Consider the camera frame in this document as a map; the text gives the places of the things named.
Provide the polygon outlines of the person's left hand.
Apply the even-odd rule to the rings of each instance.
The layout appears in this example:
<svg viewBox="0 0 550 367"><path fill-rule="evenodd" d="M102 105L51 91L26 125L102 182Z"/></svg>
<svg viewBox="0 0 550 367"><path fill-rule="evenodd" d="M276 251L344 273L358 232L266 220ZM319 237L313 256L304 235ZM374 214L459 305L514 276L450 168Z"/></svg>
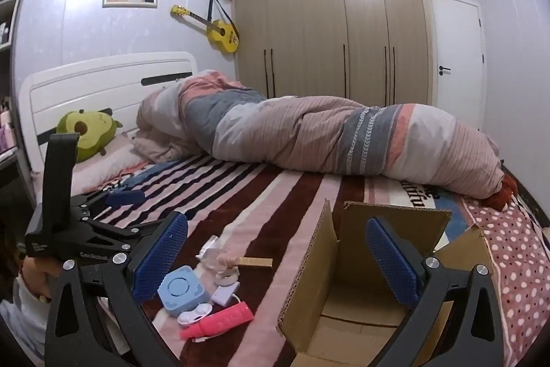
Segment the person's left hand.
<svg viewBox="0 0 550 367"><path fill-rule="evenodd" d="M21 276L33 295L50 300L50 278L56 279L62 269L63 265L55 259L26 256L22 262Z"/></svg>

